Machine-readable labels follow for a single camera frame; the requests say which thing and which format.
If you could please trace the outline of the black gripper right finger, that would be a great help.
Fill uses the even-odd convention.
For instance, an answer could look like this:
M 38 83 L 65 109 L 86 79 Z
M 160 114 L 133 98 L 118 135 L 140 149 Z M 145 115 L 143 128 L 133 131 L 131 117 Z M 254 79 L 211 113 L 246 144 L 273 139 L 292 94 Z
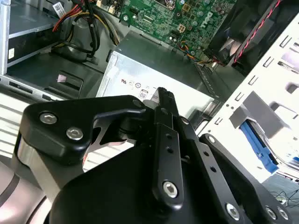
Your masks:
M 175 224 L 292 224 L 290 213 L 209 134 L 198 137 L 174 112 L 183 162 L 185 200 Z

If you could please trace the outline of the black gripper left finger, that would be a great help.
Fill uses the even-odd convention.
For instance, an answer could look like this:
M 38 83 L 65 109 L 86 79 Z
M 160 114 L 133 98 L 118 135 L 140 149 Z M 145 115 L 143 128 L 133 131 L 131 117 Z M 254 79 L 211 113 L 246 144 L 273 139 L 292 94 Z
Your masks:
M 158 88 L 150 108 L 134 96 L 38 103 L 22 116 L 15 152 L 54 201 L 70 181 L 140 146 L 154 153 L 152 192 L 178 210 L 184 201 L 174 95 Z

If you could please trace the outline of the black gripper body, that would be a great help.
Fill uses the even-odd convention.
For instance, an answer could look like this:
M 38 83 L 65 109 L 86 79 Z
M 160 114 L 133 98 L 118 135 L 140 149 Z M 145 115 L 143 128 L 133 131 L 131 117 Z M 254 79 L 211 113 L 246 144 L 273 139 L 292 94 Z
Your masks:
M 152 192 L 154 153 L 129 149 L 70 181 L 57 195 L 52 224 L 231 224 L 225 204 L 216 201 L 195 144 L 182 148 L 184 202 L 175 211 Z

